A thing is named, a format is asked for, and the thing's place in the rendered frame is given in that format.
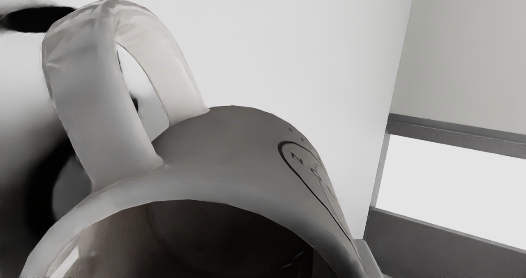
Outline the white mug with black print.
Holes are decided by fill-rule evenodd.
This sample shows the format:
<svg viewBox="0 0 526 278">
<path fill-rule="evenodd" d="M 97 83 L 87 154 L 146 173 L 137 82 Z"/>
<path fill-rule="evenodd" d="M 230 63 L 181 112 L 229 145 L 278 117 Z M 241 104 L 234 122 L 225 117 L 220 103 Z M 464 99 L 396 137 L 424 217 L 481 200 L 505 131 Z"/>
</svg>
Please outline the white mug with black print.
<svg viewBox="0 0 526 278">
<path fill-rule="evenodd" d="M 308 139 L 256 108 L 208 108 L 146 8 L 60 18 L 42 70 L 91 192 L 21 278 L 368 278 Z"/>
</svg>

